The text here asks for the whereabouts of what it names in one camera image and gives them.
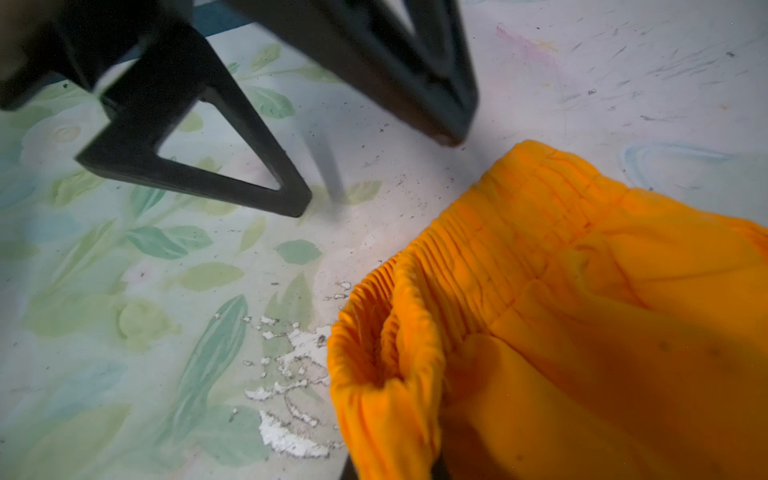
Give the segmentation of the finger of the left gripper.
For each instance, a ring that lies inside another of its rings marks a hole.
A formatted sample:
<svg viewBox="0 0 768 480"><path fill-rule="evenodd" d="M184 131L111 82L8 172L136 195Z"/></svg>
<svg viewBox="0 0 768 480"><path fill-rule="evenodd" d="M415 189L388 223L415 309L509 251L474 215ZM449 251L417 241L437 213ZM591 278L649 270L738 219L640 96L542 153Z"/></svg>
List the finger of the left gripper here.
<svg viewBox="0 0 768 480"><path fill-rule="evenodd" d="M233 1L231 7L438 143L456 146L479 103L455 1Z"/></svg>

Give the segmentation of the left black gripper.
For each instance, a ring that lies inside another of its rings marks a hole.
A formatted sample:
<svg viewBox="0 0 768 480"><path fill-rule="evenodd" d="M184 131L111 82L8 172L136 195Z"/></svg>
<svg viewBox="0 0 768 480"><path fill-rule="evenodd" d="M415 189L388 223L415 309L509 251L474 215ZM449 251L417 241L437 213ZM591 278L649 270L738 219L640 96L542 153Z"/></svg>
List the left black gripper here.
<svg viewBox="0 0 768 480"><path fill-rule="evenodd" d="M192 1L53 1L1 28L1 108L18 110L57 75L91 92L126 53L163 32L102 93L109 122L77 155L101 177L298 218L312 193L204 36ZM250 149L264 180L199 166Z"/></svg>

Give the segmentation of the orange shorts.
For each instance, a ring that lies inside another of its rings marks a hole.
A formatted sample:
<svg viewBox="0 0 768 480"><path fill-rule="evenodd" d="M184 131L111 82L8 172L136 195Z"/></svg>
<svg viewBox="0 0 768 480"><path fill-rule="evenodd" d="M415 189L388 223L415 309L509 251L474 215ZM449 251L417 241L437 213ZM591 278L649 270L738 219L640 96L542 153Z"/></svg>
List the orange shorts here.
<svg viewBox="0 0 768 480"><path fill-rule="evenodd" d="M763 479L767 231L526 141L352 291L361 479Z"/></svg>

